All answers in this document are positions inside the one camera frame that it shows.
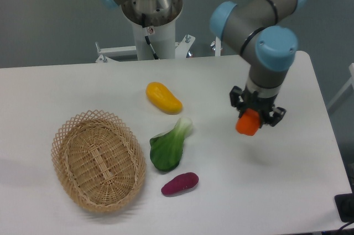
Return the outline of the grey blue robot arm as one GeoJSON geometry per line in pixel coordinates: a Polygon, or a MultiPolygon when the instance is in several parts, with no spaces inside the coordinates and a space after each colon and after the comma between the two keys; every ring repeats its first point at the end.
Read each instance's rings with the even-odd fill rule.
{"type": "MultiPolygon", "coordinates": [[[[182,0],[102,0],[121,7],[138,28],[136,48],[142,60],[171,59],[175,33],[158,40],[159,29],[173,24],[181,13],[182,0]]],[[[252,0],[244,7],[233,2],[220,4],[209,26],[214,35],[250,65],[245,88],[233,87],[231,105],[239,112],[236,125],[250,134],[263,125],[275,126],[286,111],[274,101],[298,49],[295,34],[278,23],[293,14],[306,0],[252,0]]]]}

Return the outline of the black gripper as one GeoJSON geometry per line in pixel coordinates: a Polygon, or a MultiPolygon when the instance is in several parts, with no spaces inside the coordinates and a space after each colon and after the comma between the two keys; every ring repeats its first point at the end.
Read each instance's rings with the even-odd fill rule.
{"type": "Polygon", "coordinates": [[[242,116],[246,109],[250,108],[259,113],[261,124],[274,127],[285,116],[285,108],[276,107],[274,101],[278,95],[278,87],[265,88],[256,84],[246,84],[244,90],[233,86],[229,93],[230,103],[242,116]]]}

